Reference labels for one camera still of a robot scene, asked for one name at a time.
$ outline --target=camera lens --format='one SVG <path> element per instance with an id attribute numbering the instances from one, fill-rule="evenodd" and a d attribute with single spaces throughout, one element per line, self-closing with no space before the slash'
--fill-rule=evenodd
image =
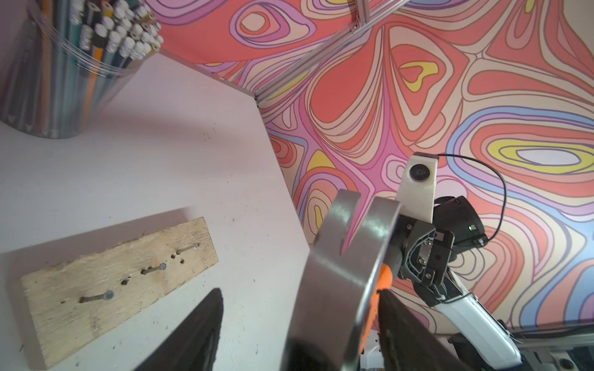
<path id="1" fill-rule="evenodd" d="M 431 172 L 429 171 L 429 168 L 423 164 L 416 164 L 410 168 L 410 177 L 415 179 L 417 182 L 426 180 L 429 178 L 430 174 Z"/>

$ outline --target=nail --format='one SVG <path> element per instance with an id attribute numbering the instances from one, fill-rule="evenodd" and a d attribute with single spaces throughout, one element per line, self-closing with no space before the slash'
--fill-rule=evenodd
<path id="1" fill-rule="evenodd" d="M 151 273 L 151 272 L 155 272 L 155 271 L 164 271 L 165 269 L 167 269 L 167 264 L 165 263 L 161 263 L 161 265 L 159 265 L 158 267 L 154 267 L 154 268 L 148 268 L 148 269 L 143 269 L 140 271 L 140 274 L 147 274 L 147 273 Z"/>
<path id="2" fill-rule="evenodd" d="M 79 299 L 79 303 L 86 303 L 86 302 L 93 302 L 95 300 L 112 300 L 113 299 L 113 291 L 107 290 L 105 294 L 95 295 L 95 296 L 83 296 Z"/>
<path id="3" fill-rule="evenodd" d="M 198 246 L 200 246 L 200 244 L 199 244 L 199 243 L 195 243 L 195 244 L 193 244 L 192 246 L 190 246 L 190 247 L 188 247 L 188 248 L 185 248 L 185 249 L 179 249 L 179 250 L 177 250 L 175 253 L 179 255 L 179 254 L 181 254 L 181 253 L 182 253 L 182 252 L 184 252 L 184 251 L 188 251 L 188 250 L 190 250 L 190 249 L 195 249 L 195 248 L 197 248 Z"/>

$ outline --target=wooden board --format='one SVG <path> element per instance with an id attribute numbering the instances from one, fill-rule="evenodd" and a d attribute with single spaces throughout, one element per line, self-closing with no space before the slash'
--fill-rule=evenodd
<path id="1" fill-rule="evenodd" d="M 197 248 L 176 254 L 196 243 Z M 218 261 L 206 222 L 199 218 L 27 274 L 20 284 L 36 339 L 26 343 L 38 343 L 50 368 Z M 161 263 L 167 265 L 164 271 L 140 273 Z M 115 294 L 110 301 L 79 303 L 107 290 Z"/>

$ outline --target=metal extrusion bar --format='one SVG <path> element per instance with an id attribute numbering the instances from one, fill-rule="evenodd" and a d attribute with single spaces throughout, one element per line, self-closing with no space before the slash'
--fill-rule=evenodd
<path id="1" fill-rule="evenodd" d="M 255 92 L 255 98 L 258 103 L 261 103 L 269 99 L 276 91 L 281 89 L 283 86 L 293 81 L 295 78 L 300 76 L 303 72 L 314 66 L 316 63 L 323 61 L 329 55 L 332 55 L 341 47 L 354 41 L 371 27 L 378 24 L 382 19 L 386 18 L 391 13 L 398 10 L 400 7 L 406 5 L 410 0 L 388 0 L 385 3 L 375 7 L 371 11 L 369 16 L 369 22 L 357 27 L 348 26 L 342 31 L 338 32 L 330 39 L 319 45 L 317 48 L 312 50 L 309 54 L 301 58 L 297 63 L 291 66 L 287 71 L 270 81 Z"/>
<path id="2" fill-rule="evenodd" d="M 355 0 L 355 9 L 357 9 L 359 26 L 369 22 L 369 0 Z"/>

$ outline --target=orange gripper part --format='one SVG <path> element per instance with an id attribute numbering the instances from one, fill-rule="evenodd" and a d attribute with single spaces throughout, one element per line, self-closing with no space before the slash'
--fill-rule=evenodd
<path id="1" fill-rule="evenodd" d="M 369 337 L 369 332 L 371 331 L 371 327 L 373 326 L 373 321 L 377 316 L 377 306 L 380 303 L 380 294 L 378 291 L 384 289 L 390 289 L 392 287 L 392 270 L 386 264 L 381 265 L 380 277 L 377 280 L 377 285 L 375 285 L 375 290 L 371 295 L 371 300 L 369 301 L 369 317 L 367 317 L 367 323 L 365 324 L 365 332 L 363 333 L 363 337 L 361 338 L 361 349 L 360 353 L 363 353 L 363 349 L 365 349 L 365 343 L 367 342 L 367 338 Z"/>

